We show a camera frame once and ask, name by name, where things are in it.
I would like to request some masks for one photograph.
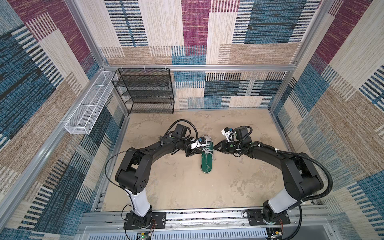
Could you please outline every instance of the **black cable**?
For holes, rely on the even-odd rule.
[[[250,131],[249,131],[249,133],[247,133],[247,134],[240,140],[240,142],[237,144],[237,149],[240,149],[240,144],[241,144],[247,137],[249,137],[249,135],[251,135],[252,130],[253,130],[250,126],[240,126],[240,127],[247,127],[247,128],[250,129]]]
[[[299,216],[299,224],[297,225],[296,227],[296,230],[287,238],[283,239],[283,240],[290,240],[292,238],[294,238],[296,236],[296,234],[299,232],[300,230],[300,227],[301,227],[301,222],[303,220],[303,210],[301,209],[301,206],[298,205],[299,207],[299,212],[300,212],[300,216]]]
[[[125,235],[127,236],[128,240],[130,240],[128,235],[127,235],[127,230],[126,229],[124,229],[124,232],[125,232]]]
[[[317,195],[314,195],[314,196],[306,197],[306,198],[303,199],[303,202],[325,197],[325,196],[327,196],[332,191],[332,188],[333,188],[332,176],[329,173],[329,171],[321,163],[319,163],[318,161],[314,160],[311,157],[308,157],[308,156],[305,156],[305,155],[302,155],[302,154],[299,154],[299,153],[286,152],[286,151],[280,151],[280,150],[277,150],[277,152],[281,153],[281,154],[287,154],[287,155],[292,155],[292,156],[295,156],[295,157],[301,157],[301,158],[307,159],[307,160],[313,162],[314,164],[316,164],[324,172],[325,176],[327,177],[327,179],[328,179],[328,186],[324,190],[324,192],[322,192],[320,194],[317,194]]]
[[[183,137],[182,139],[187,139],[187,138],[189,138],[189,136],[191,136],[191,129],[189,128],[189,127],[187,127],[187,129],[188,129],[188,131],[189,131],[189,134],[188,134],[188,136],[186,136],[186,137]]]
[[[244,216],[244,213],[246,213],[247,210],[245,210],[241,215],[243,216],[243,218],[246,218],[246,219],[249,219],[250,217],[249,216]]]
[[[132,206],[129,205],[129,204],[127,204],[127,205],[125,205],[125,206],[123,207],[123,209],[121,210],[121,218],[122,218],[123,220],[125,220],[125,218],[122,217],[122,212],[124,212],[124,209],[125,209],[127,206],[130,206],[130,207],[132,208]]]
[[[229,141],[233,141],[233,140],[235,140],[235,135],[233,134],[233,132],[231,132],[231,133],[229,134],[228,139],[229,139]]]
[[[196,139],[195,139],[193,142],[195,142],[195,141],[198,140],[198,138],[199,138],[199,134],[198,134],[198,132],[197,132],[197,129],[195,128],[195,126],[194,126],[190,121],[185,120],[185,119],[179,119],[179,120],[175,121],[174,123],[172,123],[172,125],[168,128],[168,130],[167,130],[166,133],[164,134],[164,136],[167,136],[167,135],[169,134],[169,130],[171,130],[171,128],[172,128],[176,123],[178,123],[178,122],[186,122],[186,123],[188,123],[189,125],[191,125],[191,127],[193,128],[193,130],[195,130],[195,134],[196,134]]]
[[[253,147],[257,147],[258,144],[254,144],[254,145],[251,145],[249,146],[248,148],[246,148],[242,153],[240,153],[239,155],[243,155],[245,154],[249,149],[253,148]],[[266,145],[266,144],[260,144],[260,147],[266,147],[266,148],[269,148],[271,150],[274,150],[275,151],[275,148],[272,147],[272,146],[269,146],[269,145]],[[309,201],[309,200],[314,200],[314,199],[319,199],[319,198],[322,198],[322,197],[325,197],[327,196],[331,191],[332,191],[332,188],[333,188],[333,179],[332,179],[332,176],[331,174],[329,173],[329,171],[321,164],[319,163],[318,161],[314,160],[313,158],[311,157],[308,157],[306,155],[302,155],[302,154],[299,154],[299,153],[295,153],[295,152],[286,152],[286,151],[281,151],[281,150],[276,150],[277,153],[280,153],[280,154],[287,154],[287,155],[292,155],[292,156],[295,156],[295,157],[301,157],[301,158],[304,158],[304,159],[307,159],[309,161],[311,161],[312,163],[316,164],[325,174],[325,176],[327,177],[327,180],[328,180],[328,186],[327,188],[324,190],[324,192],[320,193],[320,194],[317,194],[317,195],[314,195],[314,196],[309,196],[309,197],[306,197],[303,200],[303,202],[305,201]]]
[[[109,161],[112,159],[112,158],[114,158],[115,156],[117,156],[117,155],[119,155],[120,153],[123,153],[123,152],[129,152],[129,151],[137,151],[137,149],[131,149],[131,150],[126,150],[126,151],[122,151],[122,152],[118,152],[118,153],[116,153],[115,155],[113,155],[112,157],[110,157],[108,160],[107,160],[107,162],[105,163],[105,167],[104,167],[104,174],[105,174],[105,176],[106,176],[106,178],[108,179],[108,181],[110,182],[110,183],[112,183],[113,185],[115,185],[115,186],[118,186],[119,188],[121,188],[119,185],[117,185],[116,183],[114,183],[114,182],[112,182],[110,179],[109,179],[109,177],[108,177],[108,175],[107,175],[107,165],[108,165],[108,163],[109,163]],[[129,193],[129,192],[127,192],[127,191],[125,191],[125,189],[123,189],[124,190],[124,192],[126,192],[127,194],[128,194],[128,196],[129,196],[129,199],[131,200],[131,203],[132,203],[132,206],[131,206],[131,211],[132,212],[135,212],[135,206],[133,205],[133,201],[132,201],[132,198],[131,198],[131,194]]]

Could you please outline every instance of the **red wire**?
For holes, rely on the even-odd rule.
[[[152,230],[152,228],[153,228],[153,232],[152,232],[152,234],[155,232],[155,225],[156,225],[156,220],[155,219],[153,219],[153,226],[151,227],[151,229],[149,230],[149,232],[151,232],[151,230]]]
[[[280,219],[280,224],[281,224],[281,233],[283,234],[283,221]]]

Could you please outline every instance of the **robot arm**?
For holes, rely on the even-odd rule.
[[[126,223],[130,227],[146,228],[151,224],[152,207],[147,200],[145,187],[148,184],[152,164],[162,156],[169,153],[174,154],[179,150],[184,150],[187,157],[201,153],[198,148],[191,149],[191,145],[197,145],[198,141],[193,140],[194,137],[185,136],[188,127],[177,124],[175,130],[170,131],[177,122],[181,121],[188,122],[198,138],[196,128],[189,121],[180,119],[172,124],[164,136],[159,136],[158,142],[140,149],[132,147],[125,153],[116,172],[115,180],[131,198],[132,211],[126,217]]]
[[[187,122],[193,127],[196,134],[195,140],[189,135],[185,137],[189,128],[184,125],[177,124],[175,130],[170,131],[180,121]],[[256,220],[260,219],[265,224],[274,224],[286,214],[287,209],[298,206],[302,200],[309,200],[308,196],[321,190],[324,184],[313,163],[308,160],[311,159],[308,155],[282,152],[261,142],[252,142],[249,136],[252,128],[248,127],[251,129],[251,132],[248,132],[247,127],[225,128],[223,135],[226,136],[226,140],[215,145],[214,149],[226,154],[247,155],[250,158],[260,159],[282,171],[284,189],[267,200],[263,204],[263,210],[258,216],[256,213],[254,216]],[[115,176],[115,180],[127,192],[132,202],[132,211],[126,217],[128,227],[124,225],[124,229],[146,228],[150,226],[153,219],[152,207],[145,192],[152,163],[166,154],[174,154],[179,150],[184,150],[187,157],[196,153],[201,154],[199,146],[204,146],[204,143],[205,139],[198,137],[196,128],[189,121],[180,119],[172,124],[164,136],[159,136],[158,142],[140,149],[130,148],[126,152]],[[331,181],[328,183],[328,192],[332,188],[330,184]]]
[[[236,139],[241,139],[240,141],[229,142],[227,131],[226,134],[223,133],[227,140],[215,145],[214,150],[225,154],[241,154],[262,160],[277,167],[283,174],[284,189],[263,204],[262,220],[266,224],[274,224],[285,210],[295,208],[301,204],[302,200],[306,201],[306,197],[324,187],[314,164],[303,158],[308,157],[307,154],[296,154],[303,157],[292,156],[280,153],[278,149],[262,142],[252,142],[249,136],[250,133],[248,133],[245,126],[234,129],[234,132]]]

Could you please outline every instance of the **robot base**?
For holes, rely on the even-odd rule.
[[[133,230],[133,229],[151,229],[153,224],[156,223],[155,229],[162,229],[166,227],[166,212],[152,212],[151,222],[145,228],[140,228],[141,225],[138,220],[135,219],[135,214],[127,213],[124,221],[124,230]]]
[[[263,221],[263,215],[261,213],[262,209],[249,209],[246,211],[248,216],[248,222],[251,226],[257,226],[257,225],[269,225]],[[291,221],[289,220],[288,214],[286,211],[282,212],[279,219],[282,220],[283,224],[291,224]]]

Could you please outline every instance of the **wire shelf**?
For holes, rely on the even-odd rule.
[[[102,72],[88,90],[81,103],[65,124],[70,134],[90,134],[111,91],[112,80],[117,77],[114,72]]]
[[[166,68],[119,68],[112,84],[128,113],[173,113],[170,71]]]

